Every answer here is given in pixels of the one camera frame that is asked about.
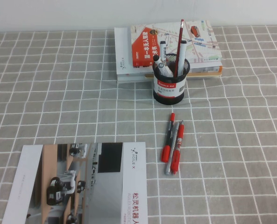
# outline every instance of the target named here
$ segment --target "marker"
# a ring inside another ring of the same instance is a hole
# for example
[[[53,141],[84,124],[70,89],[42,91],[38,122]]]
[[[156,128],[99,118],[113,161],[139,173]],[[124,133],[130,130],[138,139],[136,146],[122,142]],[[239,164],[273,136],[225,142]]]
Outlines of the marker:
[[[168,131],[167,131],[167,136],[166,136],[166,141],[165,141],[165,146],[163,147],[162,155],[161,155],[161,161],[162,162],[168,162],[168,159],[170,157],[171,131],[172,131],[172,128],[174,126],[174,120],[175,120],[175,114],[171,113],[170,122],[169,122],[169,126],[168,126]]]
[[[178,77],[178,63],[179,63],[179,54],[180,54],[180,44],[181,44],[182,34],[183,34],[183,26],[184,26],[184,20],[181,20],[174,77]]]
[[[183,135],[184,135],[184,121],[182,121],[179,126],[178,138],[177,138],[177,148],[172,155],[172,162],[171,162],[170,169],[173,174],[176,174],[177,171],[179,170],[180,148],[182,145]]]
[[[174,77],[170,68],[165,66],[159,55],[153,56],[154,62],[157,64],[158,69],[160,70],[161,74],[166,77]]]
[[[178,76],[183,75],[183,72],[184,72],[184,63],[185,63],[185,58],[186,58],[186,46],[187,46],[187,41],[182,40],[181,45],[180,45]]]
[[[160,57],[165,64],[166,62],[166,42],[160,41]]]
[[[172,137],[172,145],[171,145],[171,152],[170,152],[170,157],[168,159],[168,163],[166,165],[166,169],[165,169],[165,174],[169,175],[170,174],[170,166],[171,166],[171,161],[172,161],[172,155],[174,153],[174,149],[176,146],[176,141],[177,141],[177,133],[178,133],[178,129],[179,129],[179,123],[176,124],[174,131],[173,131],[173,137]]]

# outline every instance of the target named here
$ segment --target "red pencil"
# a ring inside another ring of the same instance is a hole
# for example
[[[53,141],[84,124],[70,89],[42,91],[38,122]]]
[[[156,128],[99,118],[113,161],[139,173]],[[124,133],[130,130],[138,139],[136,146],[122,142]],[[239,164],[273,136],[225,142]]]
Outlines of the red pencil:
[[[181,20],[181,26],[180,26],[180,33],[179,33],[179,40],[178,40],[178,48],[177,48],[177,57],[176,57],[174,78],[178,77],[178,64],[179,64],[179,56],[180,56],[180,45],[181,45],[182,34],[183,34],[183,26],[184,26],[184,20]]]

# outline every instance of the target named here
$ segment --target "pen holder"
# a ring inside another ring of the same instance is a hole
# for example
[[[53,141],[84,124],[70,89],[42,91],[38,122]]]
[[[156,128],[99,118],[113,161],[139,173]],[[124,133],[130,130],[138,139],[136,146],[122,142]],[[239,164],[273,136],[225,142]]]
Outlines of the pen holder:
[[[176,55],[166,55],[166,66],[171,71],[175,70]],[[156,63],[153,63],[154,71],[154,85],[153,95],[154,98],[161,104],[173,105],[181,102],[184,98],[184,90],[186,84],[186,76],[190,70],[190,64],[185,59],[183,75],[178,77],[163,76]]]

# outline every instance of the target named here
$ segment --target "red marker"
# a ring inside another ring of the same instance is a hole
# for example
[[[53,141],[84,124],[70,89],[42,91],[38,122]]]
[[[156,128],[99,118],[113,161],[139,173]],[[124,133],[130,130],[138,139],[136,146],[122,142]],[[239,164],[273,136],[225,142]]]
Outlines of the red marker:
[[[180,148],[182,145],[182,139],[184,134],[184,121],[181,122],[178,130],[178,139],[177,139],[177,148],[175,149],[172,155],[172,162],[170,169],[173,174],[176,174],[179,170],[179,163],[180,163]]]
[[[162,155],[161,155],[162,162],[168,162],[168,159],[170,157],[171,131],[174,126],[174,120],[175,120],[175,114],[171,113],[170,123],[169,123],[168,131],[167,131],[166,141],[165,141],[165,146],[163,147]]]
[[[180,45],[181,45],[182,34],[183,34],[183,26],[184,26],[184,20],[181,20],[180,33],[179,33],[179,40],[178,40],[178,48],[177,48],[177,57],[176,57],[176,64],[175,64],[175,72],[174,72],[174,78],[178,77],[178,64],[179,64],[179,57],[180,57]]]

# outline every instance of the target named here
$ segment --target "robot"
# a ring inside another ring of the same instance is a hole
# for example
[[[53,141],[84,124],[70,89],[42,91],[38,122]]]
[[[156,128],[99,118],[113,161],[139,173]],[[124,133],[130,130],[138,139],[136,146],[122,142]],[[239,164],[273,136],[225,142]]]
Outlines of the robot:
[[[69,214],[66,224],[77,224],[77,218],[73,214]]]
[[[85,181],[78,181],[78,184],[77,184],[77,193],[80,194],[83,190],[85,190],[85,185],[86,185]]]
[[[87,152],[87,144],[72,144],[69,153],[71,156],[77,156],[81,154],[81,158],[84,159],[86,157]]]
[[[67,194],[73,194],[76,187],[76,170],[65,171],[62,178],[53,177],[47,188],[47,204],[56,205],[64,200]]]

